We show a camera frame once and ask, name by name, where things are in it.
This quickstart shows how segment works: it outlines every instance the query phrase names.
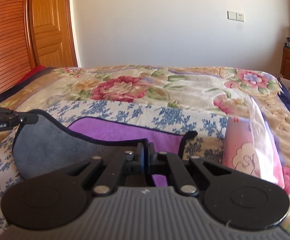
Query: wooden headboard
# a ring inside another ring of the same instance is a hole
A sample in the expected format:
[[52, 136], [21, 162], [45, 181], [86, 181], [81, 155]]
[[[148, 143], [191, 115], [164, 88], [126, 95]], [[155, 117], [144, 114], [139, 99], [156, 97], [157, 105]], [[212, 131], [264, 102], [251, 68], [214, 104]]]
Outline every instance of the wooden headboard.
[[0, 0], [0, 93], [34, 68], [26, 37], [25, 0]]

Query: light switch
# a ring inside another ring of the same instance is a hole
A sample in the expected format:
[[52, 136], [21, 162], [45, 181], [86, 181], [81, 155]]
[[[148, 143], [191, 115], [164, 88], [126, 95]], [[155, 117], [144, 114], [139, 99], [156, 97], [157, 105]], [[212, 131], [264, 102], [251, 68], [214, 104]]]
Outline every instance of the light switch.
[[237, 20], [236, 12], [228, 11], [228, 19], [229, 20]]

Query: white wall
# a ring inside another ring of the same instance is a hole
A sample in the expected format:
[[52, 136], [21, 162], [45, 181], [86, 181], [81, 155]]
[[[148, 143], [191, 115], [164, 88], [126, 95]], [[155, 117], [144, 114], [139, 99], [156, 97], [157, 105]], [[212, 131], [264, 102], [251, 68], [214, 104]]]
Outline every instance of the white wall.
[[[227, 11], [245, 22], [227, 19]], [[290, 0], [73, 0], [82, 67], [232, 66], [277, 73]]]
[[73, 0], [69, 0], [69, 10], [70, 10], [70, 19], [71, 19], [71, 24], [72, 24], [73, 42], [74, 42], [77, 66], [78, 67], [82, 67], [81, 60], [80, 60], [80, 57], [79, 57], [79, 49], [78, 49], [77, 37], [76, 37], [76, 31], [75, 31], [75, 18], [74, 18], [74, 10], [73, 10]]

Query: bed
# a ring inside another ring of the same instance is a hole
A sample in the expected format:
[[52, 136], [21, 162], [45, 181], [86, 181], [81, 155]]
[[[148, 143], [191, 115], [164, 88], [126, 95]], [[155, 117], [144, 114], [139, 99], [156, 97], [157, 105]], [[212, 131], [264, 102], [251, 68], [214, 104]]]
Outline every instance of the bed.
[[[175, 135], [196, 130], [198, 136], [187, 141], [183, 159], [198, 155], [221, 163], [227, 118], [250, 118], [247, 98], [256, 101], [275, 137], [290, 197], [290, 98], [265, 72], [145, 65], [45, 68], [1, 93], [0, 106], [43, 109], [66, 127], [91, 116]], [[0, 198], [23, 180], [13, 160], [15, 133], [0, 133]], [[290, 233], [290, 210], [283, 227]], [[0, 234], [7, 228], [0, 210]]]

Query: wall outlet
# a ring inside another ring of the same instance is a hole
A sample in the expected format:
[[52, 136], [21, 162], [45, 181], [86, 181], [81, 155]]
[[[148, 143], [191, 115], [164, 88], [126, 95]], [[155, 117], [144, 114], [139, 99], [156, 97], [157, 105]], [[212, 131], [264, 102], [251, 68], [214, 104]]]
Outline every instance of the wall outlet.
[[237, 21], [244, 22], [244, 14], [243, 13], [237, 13]]
[[237, 20], [236, 12], [228, 11], [228, 19], [229, 20]]

